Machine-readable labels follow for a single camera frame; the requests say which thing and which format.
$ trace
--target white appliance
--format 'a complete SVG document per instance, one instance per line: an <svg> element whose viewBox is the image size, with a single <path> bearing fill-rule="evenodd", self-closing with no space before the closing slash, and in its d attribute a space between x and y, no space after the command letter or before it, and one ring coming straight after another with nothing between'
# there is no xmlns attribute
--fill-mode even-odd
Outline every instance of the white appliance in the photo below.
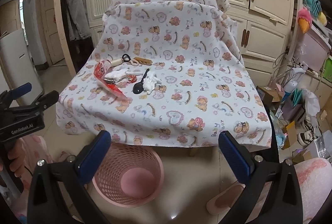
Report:
<svg viewBox="0 0 332 224"><path fill-rule="evenodd" d="M43 93L43 88L31 62L23 29L0 39L0 57L2 72L8 77L12 88L31 83L32 90L20 98L23 105L31 104Z"/></svg>

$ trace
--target pink slipper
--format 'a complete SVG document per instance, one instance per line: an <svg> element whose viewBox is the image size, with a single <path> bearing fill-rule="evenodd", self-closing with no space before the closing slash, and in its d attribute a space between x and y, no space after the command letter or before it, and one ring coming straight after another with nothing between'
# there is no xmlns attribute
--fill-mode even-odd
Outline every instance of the pink slipper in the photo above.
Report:
<svg viewBox="0 0 332 224"><path fill-rule="evenodd" d="M224 217L233 206L237 198L241 195L244 188L244 184L240 184L236 181L225 191L209 200L206 204L206 209L211 215L223 214L221 217Z"/></svg>

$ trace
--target finger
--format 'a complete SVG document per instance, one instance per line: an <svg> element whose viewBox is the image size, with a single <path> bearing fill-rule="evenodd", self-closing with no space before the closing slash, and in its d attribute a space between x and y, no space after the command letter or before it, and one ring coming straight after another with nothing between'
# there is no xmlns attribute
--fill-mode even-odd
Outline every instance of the finger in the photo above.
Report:
<svg viewBox="0 0 332 224"><path fill-rule="evenodd" d="M24 170L25 170L25 168L24 168L24 164L22 164L22 165L16 170L16 172L15 172L15 176L16 176L16 177L20 177L20 176L22 176L22 174L24 173Z"/></svg>
<svg viewBox="0 0 332 224"><path fill-rule="evenodd" d="M9 165L9 169L12 172L16 172L16 170L24 164L24 155L19 156L17 159L13 160L13 162Z"/></svg>
<svg viewBox="0 0 332 224"><path fill-rule="evenodd" d="M22 142L20 139L16 140L16 143L11 151L8 152L9 159L16 159L23 154Z"/></svg>

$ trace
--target food wrapper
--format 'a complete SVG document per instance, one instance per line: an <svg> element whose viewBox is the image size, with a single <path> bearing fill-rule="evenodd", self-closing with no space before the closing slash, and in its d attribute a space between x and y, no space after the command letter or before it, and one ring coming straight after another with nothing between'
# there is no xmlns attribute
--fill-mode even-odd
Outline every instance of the food wrapper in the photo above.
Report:
<svg viewBox="0 0 332 224"><path fill-rule="evenodd" d="M108 60L100 61L93 72L94 76L97 79L97 83L99 86L103 87L108 92L111 92L115 96L117 96L120 100L126 100L127 97L122 93L121 90L117 88L115 84L107 84L104 81L104 75L107 73L108 69L110 69L111 63Z"/></svg>

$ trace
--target black and white shoe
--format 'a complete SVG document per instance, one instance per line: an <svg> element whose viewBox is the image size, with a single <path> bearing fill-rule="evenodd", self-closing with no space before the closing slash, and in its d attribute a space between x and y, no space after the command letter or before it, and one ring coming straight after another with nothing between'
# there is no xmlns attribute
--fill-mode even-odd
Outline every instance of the black and white shoe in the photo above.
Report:
<svg viewBox="0 0 332 224"><path fill-rule="evenodd" d="M302 133L298 134L298 142L302 146L309 145L316 138L317 138L317 136L314 135L311 130L310 131L306 131L304 133L302 132Z"/></svg>

